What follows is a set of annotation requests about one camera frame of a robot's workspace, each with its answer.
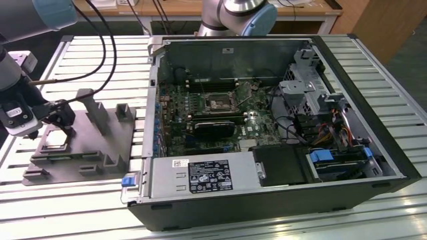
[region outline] black cable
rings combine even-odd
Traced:
[[[149,32],[148,28],[144,26],[144,24],[143,24],[143,22],[141,22],[141,20],[140,20],[140,18],[139,18],[139,15],[137,15],[136,12],[135,12],[133,6],[131,5],[129,0],[127,0],[127,4],[128,4],[128,6],[131,7],[132,13],[133,13],[135,18],[136,18],[136,20],[137,20],[137,22],[139,22],[139,24],[140,24],[140,26],[141,26],[141,29],[144,29],[145,32],[148,33],[148,36],[151,36],[152,33]]]
[[[157,7],[156,0],[152,0],[152,4],[153,4],[153,6],[155,6],[155,9],[157,10],[157,13],[159,13],[159,16],[160,16],[160,19],[161,19],[161,25],[163,25],[163,28],[164,28],[164,31],[165,31],[165,35],[169,35],[169,31],[168,31],[167,25],[165,25],[165,20],[164,20],[164,18],[163,18],[161,13],[160,13],[160,9],[159,9],[159,7]]]
[[[161,12],[163,12],[163,16],[164,16],[165,22],[167,22],[168,31],[169,31],[169,33],[173,33],[172,27],[171,27],[171,22],[169,22],[169,19],[168,19],[168,15],[167,15],[167,13],[165,13],[165,11],[164,11],[164,9],[163,9],[161,2],[160,2],[159,0],[156,0],[156,1],[157,1],[160,10],[161,10]]]
[[[188,21],[185,21],[184,24],[181,25],[180,29],[175,31],[176,34],[184,29],[187,23],[188,23]]]
[[[287,7],[287,8],[292,8],[292,10],[293,10],[293,24],[292,24],[292,28],[291,28],[291,32],[293,32],[293,27],[295,27],[295,22],[296,22],[296,11],[295,11],[295,9],[303,9],[304,7],[303,7],[303,6],[295,6],[293,3],[289,2],[289,0],[285,0],[285,1],[291,4],[291,6],[284,5],[284,4],[280,2],[280,0],[277,0],[277,2],[280,3],[281,6],[284,6],[284,7]]]
[[[99,28],[95,26],[93,22],[91,21],[91,19],[87,17],[87,15],[81,12],[81,10],[79,9],[79,7],[76,5],[73,5],[76,11],[79,12],[79,14],[81,15],[81,17],[85,19],[85,21],[88,22],[88,24],[91,25],[91,27],[95,29],[97,36],[100,38],[100,42],[101,42],[101,48],[103,48],[103,57],[101,57],[101,61],[99,66],[93,69],[93,71],[91,71],[89,73],[81,75],[81,76],[76,76],[72,78],[65,78],[65,79],[52,79],[52,80],[43,80],[43,81],[32,81],[29,82],[29,85],[36,86],[36,85],[45,85],[45,84],[56,84],[56,83],[64,83],[64,82],[69,82],[73,80],[79,80],[79,79],[84,79],[88,76],[93,75],[104,66],[105,63],[105,59],[107,59],[107,46],[105,46],[105,41],[101,35],[101,32],[99,30]]]
[[[103,17],[103,14],[100,13],[99,9],[96,8],[96,6],[93,5],[93,3],[91,2],[91,0],[85,0],[87,4],[92,7],[93,11],[96,12],[96,15],[99,16],[100,18],[100,21],[103,22],[107,30],[108,30],[108,33],[109,33],[109,37],[111,37],[111,44],[112,44],[112,67],[111,67],[111,72],[109,72],[109,75],[107,77],[107,80],[104,81],[103,85],[99,87],[99,89],[96,89],[93,92],[88,93],[88,94],[84,94],[79,97],[75,97],[69,100],[65,100],[63,102],[60,102],[59,104],[56,104],[53,106],[53,108],[59,108],[60,106],[64,106],[75,101],[79,101],[87,97],[91,97],[93,96],[95,94],[97,94],[107,86],[107,84],[109,83],[112,77],[113,77],[113,74],[115,74],[115,71],[116,71],[116,66],[117,66],[117,47],[116,47],[116,40],[115,40],[115,36],[113,36],[113,33],[112,33],[112,29],[109,28],[109,25]]]

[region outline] white label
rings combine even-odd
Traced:
[[[5,114],[9,118],[16,117],[17,115],[20,115],[23,113],[23,109],[20,107],[13,108],[12,110],[7,111]]]
[[[172,168],[188,167],[188,159],[175,159],[172,161]]]
[[[220,186],[229,186],[232,184],[231,181],[219,182],[217,185]]]
[[[235,49],[233,48],[223,48],[221,49],[221,53],[223,54],[233,54],[235,53]]]

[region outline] gray robot arm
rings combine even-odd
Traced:
[[[203,0],[197,36],[264,36],[277,18],[267,0]]]
[[[1,44],[59,31],[76,22],[72,0],[0,1],[0,121],[13,136],[35,135],[43,126],[35,108],[48,101],[28,84],[31,79]]]

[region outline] aluminum extrusion table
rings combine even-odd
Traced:
[[[422,239],[427,237],[427,114],[357,39],[323,36],[378,116],[424,177],[395,193],[376,196],[353,209],[259,221],[149,232],[121,203],[120,179],[41,186],[21,185],[39,140],[8,137],[0,150],[0,239]],[[117,36],[117,68],[111,83],[95,98],[105,108],[117,103],[137,107],[129,171],[141,167],[145,97],[149,75],[148,38]],[[69,99],[76,91],[97,88],[112,64],[85,79],[51,84],[41,92],[48,100]],[[75,37],[59,44],[41,79],[88,73],[100,63],[96,36]],[[73,103],[75,110],[83,109]]]

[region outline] wooden table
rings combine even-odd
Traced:
[[[95,16],[84,0],[73,0],[84,14]],[[200,21],[203,0],[165,0],[161,6],[169,21]],[[277,8],[277,21],[315,21],[321,22],[317,33],[328,34],[336,18],[343,14],[341,10],[332,9],[324,0],[313,0],[312,3],[300,4],[303,8],[283,7],[276,0],[269,1]],[[152,21],[160,21],[156,7],[152,0],[139,0],[133,7],[144,26],[152,32]],[[117,9],[101,11],[108,21],[135,21],[135,17],[128,6],[117,6]]]
[[[85,0],[73,0],[73,4],[79,7],[81,12],[91,18],[91,20],[99,21],[99,18],[96,17],[97,15],[96,15],[95,11],[91,9]],[[144,0],[139,0],[136,6],[133,7],[137,15],[141,14],[143,4],[144,4]],[[136,21],[129,6],[117,5],[116,9],[107,9],[107,10],[101,10],[100,12],[107,20],[116,20],[117,21],[117,19],[120,19],[120,17],[124,17],[124,19],[128,18],[129,21]]]

